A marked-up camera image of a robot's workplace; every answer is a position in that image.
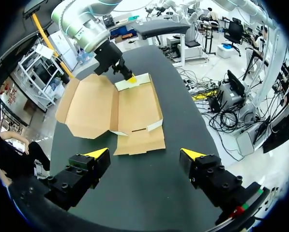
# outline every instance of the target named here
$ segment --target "office chair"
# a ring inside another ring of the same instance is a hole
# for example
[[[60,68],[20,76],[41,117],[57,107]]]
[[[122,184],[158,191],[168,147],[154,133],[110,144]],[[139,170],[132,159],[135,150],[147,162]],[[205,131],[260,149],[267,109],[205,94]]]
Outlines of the office chair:
[[[230,45],[239,53],[239,56],[241,56],[240,50],[234,44],[242,44],[243,32],[244,32],[244,29],[241,24],[241,20],[237,18],[232,18],[232,21],[229,22],[228,29],[224,30],[224,37],[227,40],[229,40],[231,44],[229,43],[223,43],[223,44]]]

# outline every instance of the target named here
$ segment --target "yellow tape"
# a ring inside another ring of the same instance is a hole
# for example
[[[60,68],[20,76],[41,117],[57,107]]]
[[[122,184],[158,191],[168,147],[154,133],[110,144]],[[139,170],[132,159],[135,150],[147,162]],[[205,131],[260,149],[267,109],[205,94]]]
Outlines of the yellow tape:
[[[133,76],[132,76],[131,78],[129,78],[127,81],[133,84],[133,83],[136,83],[136,82],[137,82],[137,79],[135,78],[135,75],[133,75]]]
[[[98,151],[93,151],[87,154],[83,154],[83,156],[90,156],[90,157],[94,157],[95,159],[98,159],[106,150],[108,150],[108,148],[103,148]]]
[[[196,158],[199,158],[200,156],[206,156],[204,154],[195,152],[195,151],[191,151],[191,150],[187,150],[185,148],[182,148],[181,151],[184,151],[193,161],[195,161]]]

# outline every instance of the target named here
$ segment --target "cardboard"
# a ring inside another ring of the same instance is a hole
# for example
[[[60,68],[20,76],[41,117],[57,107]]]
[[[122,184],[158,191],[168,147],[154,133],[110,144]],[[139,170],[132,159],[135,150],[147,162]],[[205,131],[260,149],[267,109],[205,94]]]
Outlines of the cardboard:
[[[56,119],[73,136],[95,139],[106,131],[118,135],[114,155],[134,155],[166,148],[163,115],[148,73],[113,85],[106,76],[72,79],[61,99]]]

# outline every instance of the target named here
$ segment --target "cardboard flap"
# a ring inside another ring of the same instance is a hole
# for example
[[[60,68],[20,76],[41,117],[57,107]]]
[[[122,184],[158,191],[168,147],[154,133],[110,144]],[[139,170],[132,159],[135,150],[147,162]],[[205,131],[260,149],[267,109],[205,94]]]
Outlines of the cardboard flap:
[[[106,76],[89,75],[80,81],[69,107],[66,124],[74,136],[94,139],[110,128],[115,86]]]
[[[147,153],[148,151],[165,149],[165,148],[166,148],[165,141],[161,139],[159,141],[155,141],[155,142],[143,144],[143,145],[138,145],[138,146],[118,147],[115,150],[113,155],[114,156],[127,155],[127,154],[137,155],[137,154]]]
[[[109,129],[110,131],[118,131],[119,129],[119,92],[116,88],[113,90]]]
[[[72,104],[72,98],[76,92],[76,88],[80,81],[78,79],[71,79],[66,87],[66,90],[61,98],[59,106],[55,114],[55,118],[60,123],[65,123],[68,115],[70,105]]]
[[[114,155],[134,155],[165,148],[163,128],[159,127],[153,131],[145,129],[133,132],[129,136],[118,136]]]

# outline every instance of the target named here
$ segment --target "computer monitor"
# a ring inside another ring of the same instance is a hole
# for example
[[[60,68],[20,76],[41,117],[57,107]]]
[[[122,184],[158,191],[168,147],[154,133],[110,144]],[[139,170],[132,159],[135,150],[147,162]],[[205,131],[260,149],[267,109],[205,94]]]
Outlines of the computer monitor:
[[[187,13],[189,13],[189,14],[191,15],[193,12],[195,12],[194,9],[190,9],[190,8],[188,8]]]
[[[232,74],[230,70],[227,70],[227,74],[232,90],[235,91],[241,97],[243,97],[245,90],[244,85],[238,80],[238,78],[234,74]]]
[[[208,15],[208,13],[209,13],[209,10],[206,10],[206,9],[202,9],[203,10],[203,13],[202,13],[202,15]]]

